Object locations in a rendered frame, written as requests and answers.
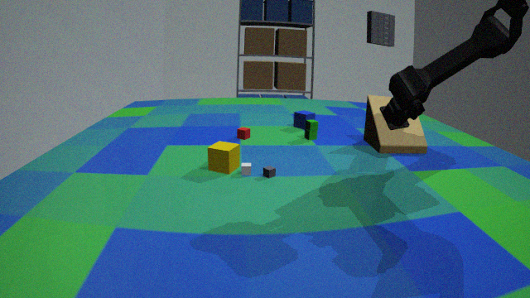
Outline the red block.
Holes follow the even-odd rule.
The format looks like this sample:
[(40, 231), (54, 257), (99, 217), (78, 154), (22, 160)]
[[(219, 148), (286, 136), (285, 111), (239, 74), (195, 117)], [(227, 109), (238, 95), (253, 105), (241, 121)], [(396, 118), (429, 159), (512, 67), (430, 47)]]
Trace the red block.
[(246, 140), (250, 138), (250, 128), (240, 127), (237, 129), (237, 138)]

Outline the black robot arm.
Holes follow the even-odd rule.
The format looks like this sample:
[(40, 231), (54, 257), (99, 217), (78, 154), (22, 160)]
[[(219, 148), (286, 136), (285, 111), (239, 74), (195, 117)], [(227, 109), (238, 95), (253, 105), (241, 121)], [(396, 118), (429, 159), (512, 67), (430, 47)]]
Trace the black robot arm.
[[(510, 17), (509, 30), (494, 17), (502, 8)], [(484, 12), (470, 39), (448, 51), (421, 69), (412, 65), (394, 74), (389, 91), (394, 96), (380, 111), (390, 130), (409, 127), (408, 119), (417, 119), (432, 88), (458, 73), (479, 58), (506, 54), (522, 34), (523, 17), (529, 9), (526, 0), (498, 0)]]

